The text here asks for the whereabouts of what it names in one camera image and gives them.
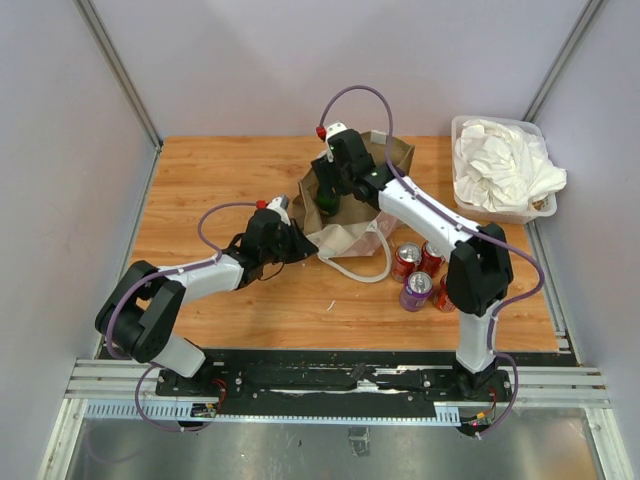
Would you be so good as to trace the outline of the green glass bottle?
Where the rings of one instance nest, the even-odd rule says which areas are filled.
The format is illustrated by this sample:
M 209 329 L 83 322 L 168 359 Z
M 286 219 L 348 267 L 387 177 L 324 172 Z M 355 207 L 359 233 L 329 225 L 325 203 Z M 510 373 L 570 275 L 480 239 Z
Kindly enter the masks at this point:
M 328 183 L 318 185 L 316 191 L 316 205 L 322 216 L 333 217 L 338 214 L 341 204 L 339 191 Z

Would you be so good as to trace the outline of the burlap canvas tote bag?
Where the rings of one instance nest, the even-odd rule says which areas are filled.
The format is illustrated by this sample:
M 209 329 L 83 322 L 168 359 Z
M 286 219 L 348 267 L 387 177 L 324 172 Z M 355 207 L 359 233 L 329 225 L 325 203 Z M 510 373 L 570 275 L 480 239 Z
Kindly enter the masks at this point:
M 377 283 L 386 279 L 393 260 L 388 239 L 400 221 L 351 195 L 340 198 L 337 213 L 327 217 L 316 202 L 318 188 L 319 181 L 309 170 L 298 181 L 298 195 L 292 206 L 293 218 L 307 239 L 318 248 L 318 259 L 360 283 Z M 336 262 L 341 258 L 370 259 L 378 250 L 383 251 L 385 266 L 376 275 L 359 275 Z

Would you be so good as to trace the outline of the red cola can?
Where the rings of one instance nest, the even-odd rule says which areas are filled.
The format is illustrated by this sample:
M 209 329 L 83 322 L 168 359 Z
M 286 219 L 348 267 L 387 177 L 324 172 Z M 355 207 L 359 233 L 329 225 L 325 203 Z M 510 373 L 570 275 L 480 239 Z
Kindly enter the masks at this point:
M 432 242 L 426 241 L 422 245 L 420 271 L 427 273 L 430 277 L 435 277 L 444 262 L 445 257 L 440 254 Z
M 445 313 L 453 312 L 456 309 L 453 301 L 449 297 L 446 274 L 444 274 L 439 281 L 433 304 L 437 309 Z
M 406 242 L 399 245 L 393 255 L 391 277 L 397 282 L 404 282 L 419 267 L 421 259 L 421 248 L 417 244 Z

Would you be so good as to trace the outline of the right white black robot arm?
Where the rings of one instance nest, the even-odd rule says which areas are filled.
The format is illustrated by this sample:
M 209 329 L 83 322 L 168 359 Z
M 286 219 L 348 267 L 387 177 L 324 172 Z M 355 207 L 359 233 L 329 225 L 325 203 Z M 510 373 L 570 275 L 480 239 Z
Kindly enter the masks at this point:
M 399 219 L 445 258 L 447 293 L 459 319 L 453 387 L 463 399 L 477 399 L 497 370 L 495 326 L 513 280 L 503 229 L 457 216 L 393 164 L 375 163 L 357 131 L 337 123 L 316 134 L 325 150 L 312 168 L 325 196 L 351 195 Z

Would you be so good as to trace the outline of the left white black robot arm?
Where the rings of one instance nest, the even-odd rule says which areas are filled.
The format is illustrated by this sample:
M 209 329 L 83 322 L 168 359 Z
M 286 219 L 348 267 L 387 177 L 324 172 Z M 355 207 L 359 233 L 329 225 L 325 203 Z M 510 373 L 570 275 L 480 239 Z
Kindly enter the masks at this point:
M 204 365 L 201 348 L 174 332 L 181 308 L 245 288 L 261 279 L 269 264 L 293 264 L 317 253 L 286 214 L 258 209 L 219 255 L 165 268 L 146 261 L 131 265 L 97 314 L 96 330 L 114 355 L 171 370 L 190 394 L 203 395 L 213 386 L 214 371 Z

